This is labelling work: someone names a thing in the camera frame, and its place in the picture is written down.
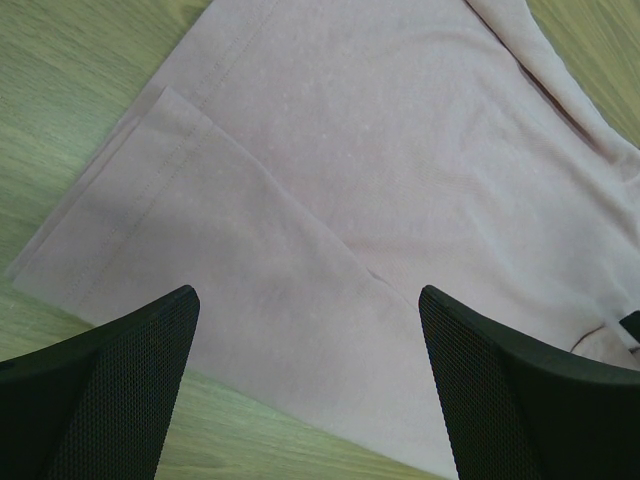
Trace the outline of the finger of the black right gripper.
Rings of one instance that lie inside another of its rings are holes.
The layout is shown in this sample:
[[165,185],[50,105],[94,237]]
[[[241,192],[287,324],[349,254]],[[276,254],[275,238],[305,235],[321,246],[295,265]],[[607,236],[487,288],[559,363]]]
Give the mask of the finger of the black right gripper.
[[620,321],[621,327],[637,342],[640,342],[640,311],[636,310]]

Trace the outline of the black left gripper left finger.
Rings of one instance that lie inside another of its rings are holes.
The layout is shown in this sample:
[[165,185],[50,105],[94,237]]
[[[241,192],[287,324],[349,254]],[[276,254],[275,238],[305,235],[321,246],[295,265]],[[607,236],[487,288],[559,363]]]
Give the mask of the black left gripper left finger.
[[154,478],[199,310],[183,286],[3,361],[2,478]]

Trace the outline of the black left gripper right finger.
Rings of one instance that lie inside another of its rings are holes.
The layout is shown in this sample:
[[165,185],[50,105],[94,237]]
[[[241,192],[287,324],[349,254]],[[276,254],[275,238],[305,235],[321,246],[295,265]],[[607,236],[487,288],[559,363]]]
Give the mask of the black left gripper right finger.
[[459,478],[638,478],[638,371],[555,348],[434,286],[419,313]]

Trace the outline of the dusty pink graphic t-shirt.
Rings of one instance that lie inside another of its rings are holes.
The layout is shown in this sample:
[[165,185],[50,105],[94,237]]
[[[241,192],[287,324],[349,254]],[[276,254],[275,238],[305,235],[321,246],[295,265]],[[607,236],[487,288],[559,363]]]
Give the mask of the dusty pink graphic t-shirt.
[[189,364],[456,477],[433,285],[637,369],[639,150],[523,1],[215,1],[8,269],[101,325],[189,284]]

